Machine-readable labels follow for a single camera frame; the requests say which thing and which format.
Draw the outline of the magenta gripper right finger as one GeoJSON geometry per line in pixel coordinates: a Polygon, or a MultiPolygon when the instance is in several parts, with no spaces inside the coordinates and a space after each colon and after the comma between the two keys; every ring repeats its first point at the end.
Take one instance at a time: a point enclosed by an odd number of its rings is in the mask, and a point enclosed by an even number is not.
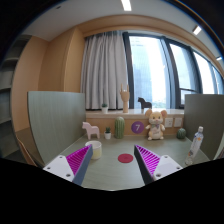
{"type": "Polygon", "coordinates": [[[139,145],[134,146],[134,155],[145,184],[150,184],[182,169],[170,156],[159,156],[139,145]]]}

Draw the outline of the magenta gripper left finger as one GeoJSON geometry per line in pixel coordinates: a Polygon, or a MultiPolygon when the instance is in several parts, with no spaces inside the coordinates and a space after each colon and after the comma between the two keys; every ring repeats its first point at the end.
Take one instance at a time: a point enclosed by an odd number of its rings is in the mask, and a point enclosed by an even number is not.
{"type": "Polygon", "coordinates": [[[88,145],[68,156],[57,156],[44,167],[44,170],[80,186],[92,155],[92,146],[88,145]]]}

